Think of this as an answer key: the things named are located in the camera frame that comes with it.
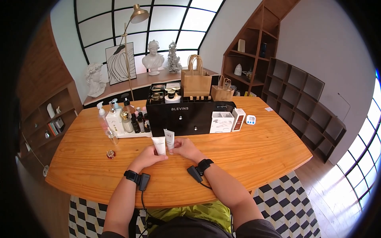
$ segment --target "brown label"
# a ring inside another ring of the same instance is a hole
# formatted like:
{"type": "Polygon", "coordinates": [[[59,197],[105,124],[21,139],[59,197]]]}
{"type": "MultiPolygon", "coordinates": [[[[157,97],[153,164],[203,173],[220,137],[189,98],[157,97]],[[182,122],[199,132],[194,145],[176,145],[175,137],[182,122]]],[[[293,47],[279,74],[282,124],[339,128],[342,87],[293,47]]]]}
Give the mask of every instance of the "brown label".
{"type": "Polygon", "coordinates": [[[238,120],[237,120],[237,122],[236,122],[236,124],[234,126],[233,131],[239,130],[241,128],[242,121],[243,121],[243,115],[238,117],[238,120]]]}

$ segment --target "white cable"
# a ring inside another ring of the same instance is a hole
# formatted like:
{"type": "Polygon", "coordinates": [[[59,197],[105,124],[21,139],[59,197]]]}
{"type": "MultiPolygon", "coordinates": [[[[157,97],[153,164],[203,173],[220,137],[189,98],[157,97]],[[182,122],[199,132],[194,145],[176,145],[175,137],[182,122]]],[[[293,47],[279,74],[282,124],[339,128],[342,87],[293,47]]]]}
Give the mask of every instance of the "white cable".
{"type": "MultiPolygon", "coordinates": [[[[25,138],[25,136],[24,136],[24,134],[23,133],[21,133],[22,134],[22,137],[24,137],[24,140],[25,140],[25,142],[27,143],[27,141],[26,141],[26,138],[25,138]]],[[[32,150],[32,148],[30,147],[30,150],[32,151],[32,153],[34,154],[34,156],[36,157],[36,159],[40,162],[40,164],[42,165],[42,167],[44,167],[45,168],[45,166],[41,163],[41,161],[38,159],[38,157],[36,156],[36,154],[34,153],[34,151],[32,150]]]]}

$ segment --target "framed artwork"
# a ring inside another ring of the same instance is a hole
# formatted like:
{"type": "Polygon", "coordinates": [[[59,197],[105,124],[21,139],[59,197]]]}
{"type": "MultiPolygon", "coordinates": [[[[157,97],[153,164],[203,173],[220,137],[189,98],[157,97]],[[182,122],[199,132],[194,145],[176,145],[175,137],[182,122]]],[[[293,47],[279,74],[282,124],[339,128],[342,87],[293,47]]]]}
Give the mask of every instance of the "framed artwork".
{"type": "MultiPolygon", "coordinates": [[[[126,68],[125,45],[106,48],[107,72],[110,85],[129,80],[126,68]]],[[[130,77],[136,78],[134,43],[127,43],[127,59],[130,61],[130,77]]]]}

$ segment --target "white wall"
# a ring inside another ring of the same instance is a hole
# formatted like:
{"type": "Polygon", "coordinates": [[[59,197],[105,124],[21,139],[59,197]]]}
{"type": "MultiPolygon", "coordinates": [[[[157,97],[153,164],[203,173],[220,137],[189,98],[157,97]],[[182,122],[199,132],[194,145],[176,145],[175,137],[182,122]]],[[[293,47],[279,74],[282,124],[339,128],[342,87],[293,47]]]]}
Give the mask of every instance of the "white wall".
{"type": "Polygon", "coordinates": [[[221,7],[200,48],[205,68],[220,73],[222,57],[261,0],[227,0],[221,7]]]}
{"type": "Polygon", "coordinates": [[[320,102],[343,121],[347,133],[330,157],[335,165],[348,150],[367,116],[375,68],[365,44],[334,0],[301,0],[282,20],[277,59],[325,82],[320,102]]]}
{"type": "Polygon", "coordinates": [[[50,12],[50,21],[59,53],[75,81],[83,103],[89,90],[84,79],[87,63],[75,27],[73,0],[60,0],[50,12]]]}

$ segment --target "black cosmetic organizer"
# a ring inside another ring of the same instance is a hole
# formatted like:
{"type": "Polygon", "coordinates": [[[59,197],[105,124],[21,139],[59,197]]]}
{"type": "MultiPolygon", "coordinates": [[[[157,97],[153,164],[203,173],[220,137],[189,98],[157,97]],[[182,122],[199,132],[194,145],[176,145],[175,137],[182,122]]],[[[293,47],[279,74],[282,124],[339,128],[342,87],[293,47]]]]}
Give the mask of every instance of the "black cosmetic organizer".
{"type": "Polygon", "coordinates": [[[234,102],[191,100],[183,97],[182,88],[179,103],[166,104],[164,98],[153,101],[153,87],[167,83],[154,83],[149,90],[146,108],[153,137],[164,136],[163,129],[174,131],[175,136],[209,134],[212,112],[233,112],[236,107],[234,102]]]}

